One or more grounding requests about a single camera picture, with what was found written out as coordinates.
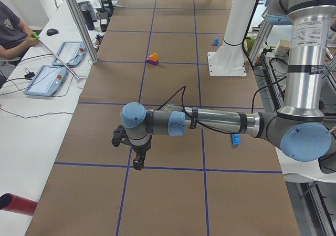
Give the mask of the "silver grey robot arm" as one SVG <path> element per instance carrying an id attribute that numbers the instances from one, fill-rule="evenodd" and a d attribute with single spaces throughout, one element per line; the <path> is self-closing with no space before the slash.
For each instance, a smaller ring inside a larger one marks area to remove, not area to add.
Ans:
<path id="1" fill-rule="evenodd" d="M 146 64 L 141 79 L 140 102 L 157 113 L 181 111 L 182 94 L 187 110 L 208 108 L 215 112 L 256 113 L 263 110 L 254 72 L 245 68 L 243 77 L 213 76 L 206 63 L 211 40 L 224 33 L 232 0 L 119 0 L 118 13 L 128 14 L 128 23 L 150 37 L 149 50 L 158 52 L 158 66 Z M 145 26 L 138 24 L 145 20 Z M 232 121 L 222 130 L 214 122 L 202 121 L 183 136 L 167 131 L 156 134 L 148 144 L 149 168 L 191 170 L 258 168 L 275 160 L 273 146 L 249 135 L 239 146 L 232 145 Z"/>

